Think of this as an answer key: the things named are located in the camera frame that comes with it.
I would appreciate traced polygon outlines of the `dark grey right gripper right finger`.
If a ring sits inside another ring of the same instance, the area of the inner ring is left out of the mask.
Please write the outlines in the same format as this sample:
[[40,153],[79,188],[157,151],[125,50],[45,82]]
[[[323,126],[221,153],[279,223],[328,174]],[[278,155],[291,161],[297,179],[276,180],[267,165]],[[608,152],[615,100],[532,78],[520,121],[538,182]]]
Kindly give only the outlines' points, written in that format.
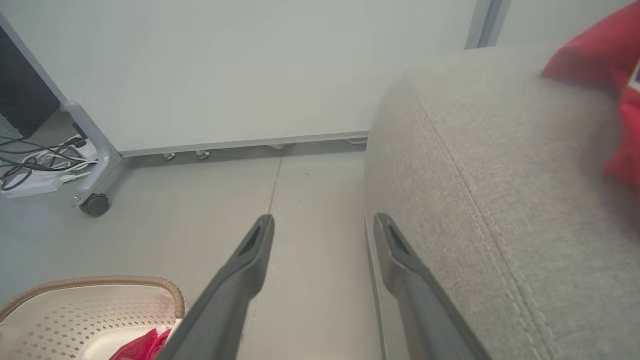
[[492,360],[393,220],[374,215],[377,262],[397,301],[410,360]]

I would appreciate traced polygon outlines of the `white perforated laundry basket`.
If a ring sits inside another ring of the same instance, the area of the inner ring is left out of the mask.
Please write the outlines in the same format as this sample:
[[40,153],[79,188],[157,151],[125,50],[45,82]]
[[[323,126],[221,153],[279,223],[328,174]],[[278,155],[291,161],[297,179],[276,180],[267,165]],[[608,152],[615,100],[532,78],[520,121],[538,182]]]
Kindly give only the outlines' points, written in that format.
[[173,282],[89,276],[36,285],[0,310],[0,360],[109,360],[147,333],[170,333],[186,315]]

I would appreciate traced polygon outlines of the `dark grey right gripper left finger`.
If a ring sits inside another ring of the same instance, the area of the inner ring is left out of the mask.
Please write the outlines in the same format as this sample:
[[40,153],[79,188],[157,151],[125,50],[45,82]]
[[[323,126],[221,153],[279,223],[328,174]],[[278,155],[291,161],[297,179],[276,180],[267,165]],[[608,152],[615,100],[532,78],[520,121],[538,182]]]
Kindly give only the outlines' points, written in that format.
[[236,360],[249,304],[262,290],[275,219],[256,219],[167,339],[157,360]]

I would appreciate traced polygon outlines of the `plain red garment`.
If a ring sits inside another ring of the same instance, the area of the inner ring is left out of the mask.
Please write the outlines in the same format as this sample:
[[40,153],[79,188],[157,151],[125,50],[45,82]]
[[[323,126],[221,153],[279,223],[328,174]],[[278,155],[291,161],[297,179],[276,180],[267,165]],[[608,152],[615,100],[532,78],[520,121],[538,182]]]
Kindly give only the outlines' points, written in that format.
[[640,0],[565,43],[542,75],[617,91],[624,134],[603,171],[640,195]]

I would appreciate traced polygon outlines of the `grey partition leg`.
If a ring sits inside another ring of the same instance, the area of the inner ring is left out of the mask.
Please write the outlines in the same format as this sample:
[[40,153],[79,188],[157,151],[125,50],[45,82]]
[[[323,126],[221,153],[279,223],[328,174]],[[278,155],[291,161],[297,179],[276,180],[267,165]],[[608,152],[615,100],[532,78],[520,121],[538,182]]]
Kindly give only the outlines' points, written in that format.
[[71,207],[80,207],[87,202],[92,194],[96,193],[110,173],[122,161],[122,156],[80,103],[67,99],[62,102],[61,107],[62,111],[69,113],[74,122],[87,135],[97,152],[93,171],[83,180],[75,196],[70,200]]

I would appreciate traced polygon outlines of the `square white power strip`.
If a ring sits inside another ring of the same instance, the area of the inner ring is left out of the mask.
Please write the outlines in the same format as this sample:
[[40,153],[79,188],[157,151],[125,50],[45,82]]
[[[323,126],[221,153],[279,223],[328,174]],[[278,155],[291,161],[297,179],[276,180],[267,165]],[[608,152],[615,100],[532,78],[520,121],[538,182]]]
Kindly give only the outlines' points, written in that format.
[[87,161],[98,160],[98,151],[94,144],[87,138],[80,136],[71,137],[65,144]]

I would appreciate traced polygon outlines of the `grey fabric sofa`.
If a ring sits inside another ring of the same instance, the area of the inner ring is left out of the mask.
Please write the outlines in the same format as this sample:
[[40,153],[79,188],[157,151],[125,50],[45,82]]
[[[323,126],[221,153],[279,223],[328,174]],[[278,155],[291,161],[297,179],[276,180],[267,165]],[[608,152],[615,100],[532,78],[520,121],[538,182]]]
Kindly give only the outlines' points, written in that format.
[[384,360],[409,360],[374,227],[387,214],[494,360],[640,360],[640,198],[602,173],[610,90],[543,76],[556,44],[431,59],[391,83],[365,151]]

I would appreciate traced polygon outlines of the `black cabinet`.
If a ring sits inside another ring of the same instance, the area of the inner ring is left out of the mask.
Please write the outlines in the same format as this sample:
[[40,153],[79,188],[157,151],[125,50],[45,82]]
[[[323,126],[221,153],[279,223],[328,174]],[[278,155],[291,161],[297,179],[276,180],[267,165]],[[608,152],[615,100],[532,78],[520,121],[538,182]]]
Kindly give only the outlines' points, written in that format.
[[0,27],[0,115],[29,138],[59,108],[58,98]]

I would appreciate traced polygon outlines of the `black caster wheel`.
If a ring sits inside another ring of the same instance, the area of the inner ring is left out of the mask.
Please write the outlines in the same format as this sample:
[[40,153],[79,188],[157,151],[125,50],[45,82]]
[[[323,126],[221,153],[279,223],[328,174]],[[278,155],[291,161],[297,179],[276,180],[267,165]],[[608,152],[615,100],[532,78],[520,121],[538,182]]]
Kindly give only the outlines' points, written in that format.
[[103,216],[110,209],[110,200],[103,193],[92,193],[80,206],[83,214],[92,218]]

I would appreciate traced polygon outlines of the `large white partition panel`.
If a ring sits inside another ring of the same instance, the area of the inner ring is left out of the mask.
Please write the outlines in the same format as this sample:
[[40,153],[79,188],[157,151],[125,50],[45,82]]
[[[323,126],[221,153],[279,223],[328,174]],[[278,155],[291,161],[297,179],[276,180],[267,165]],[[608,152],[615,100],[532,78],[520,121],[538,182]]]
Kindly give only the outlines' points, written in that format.
[[0,0],[119,152],[366,132],[476,0]]

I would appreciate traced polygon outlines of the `red jersey with white trim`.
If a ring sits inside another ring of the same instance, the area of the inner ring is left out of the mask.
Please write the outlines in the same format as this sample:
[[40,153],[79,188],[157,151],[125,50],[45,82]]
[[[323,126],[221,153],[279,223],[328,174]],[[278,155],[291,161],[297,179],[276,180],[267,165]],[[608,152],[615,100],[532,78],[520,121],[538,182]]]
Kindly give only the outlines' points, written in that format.
[[150,330],[121,346],[109,360],[155,360],[165,348],[172,330]]

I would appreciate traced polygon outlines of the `white power adapter box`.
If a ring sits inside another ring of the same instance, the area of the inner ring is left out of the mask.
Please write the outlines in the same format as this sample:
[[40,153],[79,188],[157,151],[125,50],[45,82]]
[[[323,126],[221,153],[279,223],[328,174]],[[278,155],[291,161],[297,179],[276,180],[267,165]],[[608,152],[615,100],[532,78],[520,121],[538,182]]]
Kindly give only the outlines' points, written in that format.
[[32,173],[20,173],[9,180],[6,189],[0,189],[7,199],[26,198],[58,191],[63,185],[59,175],[42,175]]

